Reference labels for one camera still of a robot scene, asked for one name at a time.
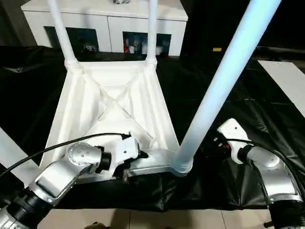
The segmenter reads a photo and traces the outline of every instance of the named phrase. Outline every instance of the black plastic sheet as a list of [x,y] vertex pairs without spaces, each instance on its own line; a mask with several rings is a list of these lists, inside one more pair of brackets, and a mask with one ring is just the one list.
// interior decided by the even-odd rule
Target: black plastic sheet
[[[0,47],[0,126],[27,153],[44,148],[64,83],[60,51]],[[77,53],[79,61],[143,60],[121,53]],[[179,142],[220,63],[160,58],[157,74]],[[183,178],[169,173],[76,185],[58,208],[167,209],[266,208],[257,175],[213,144],[216,128],[235,118],[250,139],[285,153],[305,181],[305,119],[268,73],[250,61],[230,93]],[[22,188],[12,174],[2,178],[2,199]]]

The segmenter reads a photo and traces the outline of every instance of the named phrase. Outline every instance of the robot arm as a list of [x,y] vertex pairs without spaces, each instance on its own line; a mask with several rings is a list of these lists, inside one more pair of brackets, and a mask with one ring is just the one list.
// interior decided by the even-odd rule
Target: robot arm
[[103,147],[75,143],[66,154],[50,164],[13,202],[0,211],[0,228],[36,228],[83,174],[115,168],[125,160],[140,155],[138,143],[129,137],[119,143],[114,152],[106,153]]
[[[229,119],[218,131],[227,139],[249,140],[235,119]],[[305,226],[304,203],[299,186],[287,165],[272,152],[251,144],[228,141],[231,158],[258,172],[261,187],[276,229]]]

